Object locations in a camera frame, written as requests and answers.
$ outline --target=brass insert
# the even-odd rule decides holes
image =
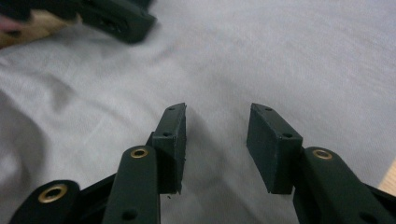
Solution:
[[[54,185],[38,196],[38,201],[41,203],[52,203],[62,198],[67,192],[67,186],[65,184]]]
[[[332,159],[332,154],[330,154],[328,151],[322,150],[322,149],[315,149],[313,151],[314,155],[318,158],[321,158],[323,160],[331,160]]]
[[[147,156],[149,152],[144,148],[138,148],[131,152],[131,156],[135,159],[140,159]]]

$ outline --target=gray fabric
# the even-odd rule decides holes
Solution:
[[[138,45],[77,25],[0,51],[0,223],[51,180],[86,188],[113,174],[182,102],[183,190],[162,197],[163,223],[297,223],[249,157],[253,102],[379,184],[396,156],[394,1],[166,0],[151,12]]]

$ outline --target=black device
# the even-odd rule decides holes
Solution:
[[[159,195],[181,191],[186,141],[186,105],[172,105],[144,146],[122,154],[116,174],[84,190],[71,180],[43,185],[10,224],[161,223]]]
[[[141,41],[156,19],[149,15],[151,0],[0,0],[0,14],[29,21],[31,9],[44,9],[64,19],[98,28],[126,43]]]
[[[359,181],[344,161],[303,138],[276,111],[252,104],[247,148],[269,193],[291,194],[302,224],[396,223],[396,198]]]

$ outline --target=brass ring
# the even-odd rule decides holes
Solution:
[[[332,159],[332,154],[329,153],[328,151],[322,150],[322,149],[315,149],[313,151],[314,155],[318,158],[321,158],[323,160],[331,160]]]
[[[38,201],[41,203],[52,203],[62,198],[66,192],[67,186],[65,184],[57,184],[41,192],[38,196]]]
[[[143,157],[147,156],[148,154],[149,154],[149,152],[147,150],[145,150],[144,148],[138,148],[131,152],[131,156],[135,159],[143,158]]]

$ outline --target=black mechanical bracket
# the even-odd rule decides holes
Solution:
[[[44,9],[64,19],[82,21],[126,43],[141,41],[156,19],[149,15],[151,0],[0,0],[0,14],[29,21],[31,9]]]
[[[359,181],[344,161],[303,138],[274,109],[252,104],[247,148],[268,192],[291,194],[303,224],[396,223],[396,198]]]
[[[144,146],[131,147],[116,174],[80,190],[56,180],[36,189],[10,224],[161,223],[159,194],[181,191],[186,105],[168,107]]]

